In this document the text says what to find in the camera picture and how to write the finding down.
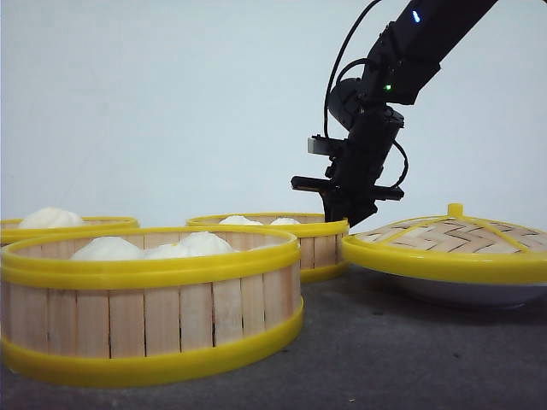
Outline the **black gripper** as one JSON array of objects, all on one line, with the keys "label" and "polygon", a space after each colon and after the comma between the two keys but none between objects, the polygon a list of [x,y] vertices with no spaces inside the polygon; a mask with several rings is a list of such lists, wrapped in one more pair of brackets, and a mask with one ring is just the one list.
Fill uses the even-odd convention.
[{"label": "black gripper", "polygon": [[347,220],[350,227],[357,226],[378,212],[375,200],[404,196],[399,184],[376,184],[403,126],[403,116],[386,105],[357,114],[346,139],[328,138],[331,165],[326,177],[294,176],[292,188],[322,194],[325,221]]}]

